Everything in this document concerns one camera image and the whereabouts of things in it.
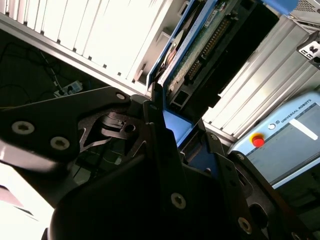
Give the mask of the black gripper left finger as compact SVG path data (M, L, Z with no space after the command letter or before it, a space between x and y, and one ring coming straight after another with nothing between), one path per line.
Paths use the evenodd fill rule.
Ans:
M2 161L41 180L66 179L80 153L114 139L125 141L124 156L102 176L142 157L154 170L162 206L170 197L185 209L189 188L174 134L165 125L161 85L154 84L149 99L103 87L0 113Z

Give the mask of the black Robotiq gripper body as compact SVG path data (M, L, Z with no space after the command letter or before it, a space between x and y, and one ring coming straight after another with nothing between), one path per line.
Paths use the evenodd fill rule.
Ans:
M218 182L183 166L189 196L163 207L159 184L142 157L69 192L57 205L50 240L238 240Z

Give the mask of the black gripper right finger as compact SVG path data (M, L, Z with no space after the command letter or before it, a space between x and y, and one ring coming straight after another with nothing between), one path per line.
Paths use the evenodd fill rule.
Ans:
M215 133L197 123L205 150L201 162L217 181L208 204L212 213L199 240L313 240L315 237L239 151L225 154Z

